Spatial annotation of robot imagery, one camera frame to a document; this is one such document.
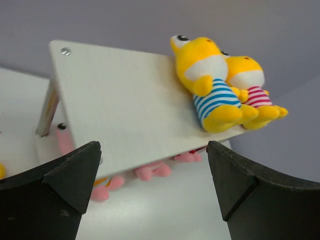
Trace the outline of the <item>yellow plush blue-striped shirt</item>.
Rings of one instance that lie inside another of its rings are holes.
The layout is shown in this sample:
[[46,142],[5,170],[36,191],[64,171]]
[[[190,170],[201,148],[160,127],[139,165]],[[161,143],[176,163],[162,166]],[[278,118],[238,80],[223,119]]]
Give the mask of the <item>yellow plush blue-striped shirt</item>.
[[244,104],[248,93],[227,84],[229,67],[212,39],[174,35],[170,46],[178,79],[192,94],[197,117],[206,132],[225,132],[258,117],[256,108]]

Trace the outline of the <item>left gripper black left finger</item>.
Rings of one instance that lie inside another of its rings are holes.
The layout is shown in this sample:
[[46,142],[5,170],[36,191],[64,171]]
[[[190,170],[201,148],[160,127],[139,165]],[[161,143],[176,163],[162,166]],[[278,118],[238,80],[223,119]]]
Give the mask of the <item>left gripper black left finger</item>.
[[0,181],[2,240],[74,240],[101,160],[91,141],[72,152]]

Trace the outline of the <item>yellow plush pink-striped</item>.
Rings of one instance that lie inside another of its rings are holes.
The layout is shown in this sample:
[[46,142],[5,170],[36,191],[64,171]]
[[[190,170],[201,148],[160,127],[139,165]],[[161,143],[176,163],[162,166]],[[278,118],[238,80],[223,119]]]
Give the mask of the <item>yellow plush pink-striped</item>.
[[265,84],[264,71],[254,58],[245,55],[231,56],[224,51],[221,53],[228,64],[226,82],[231,87],[243,90],[247,94],[247,98],[242,103],[254,107],[258,111],[257,118],[242,125],[245,129],[257,130],[288,115],[288,110],[273,104],[269,92],[263,89]]
[[6,176],[6,168],[2,163],[0,163],[0,179],[4,179],[5,176]]

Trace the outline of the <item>pink plush red polka-dot dress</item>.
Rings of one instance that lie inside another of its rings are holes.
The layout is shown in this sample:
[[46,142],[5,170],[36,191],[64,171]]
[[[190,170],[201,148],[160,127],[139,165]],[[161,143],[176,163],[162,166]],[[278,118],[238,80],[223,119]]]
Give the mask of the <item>pink plush red polka-dot dress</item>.
[[206,147],[201,147],[197,149],[190,150],[188,152],[181,153],[173,157],[177,162],[181,163],[194,163],[201,162],[202,156],[201,153],[206,150]]

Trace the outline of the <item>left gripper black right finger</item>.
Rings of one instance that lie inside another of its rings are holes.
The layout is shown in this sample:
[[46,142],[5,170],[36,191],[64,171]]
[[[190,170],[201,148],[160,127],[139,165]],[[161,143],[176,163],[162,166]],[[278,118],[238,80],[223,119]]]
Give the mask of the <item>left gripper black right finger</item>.
[[232,151],[206,147],[222,219],[233,240],[318,240],[320,184]]

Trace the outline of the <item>pink plush orange-striped shirt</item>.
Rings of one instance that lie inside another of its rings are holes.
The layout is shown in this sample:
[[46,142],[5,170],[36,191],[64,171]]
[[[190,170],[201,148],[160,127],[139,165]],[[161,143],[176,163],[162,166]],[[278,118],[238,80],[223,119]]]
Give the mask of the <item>pink plush orange-striped shirt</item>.
[[[62,122],[56,126],[56,137],[62,155],[66,155],[75,149],[65,123]],[[93,184],[90,199],[95,202],[104,202],[109,199],[110,192],[118,190],[124,183],[125,179],[122,175],[100,178]]]

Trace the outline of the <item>pink plush pink-striped shirt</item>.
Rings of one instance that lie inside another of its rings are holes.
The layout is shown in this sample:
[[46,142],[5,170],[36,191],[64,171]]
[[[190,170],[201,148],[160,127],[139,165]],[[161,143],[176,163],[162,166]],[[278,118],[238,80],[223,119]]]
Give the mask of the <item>pink plush pink-striped shirt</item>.
[[157,161],[140,166],[134,170],[138,179],[143,182],[150,181],[153,177],[165,178],[171,174],[172,170],[164,161]]

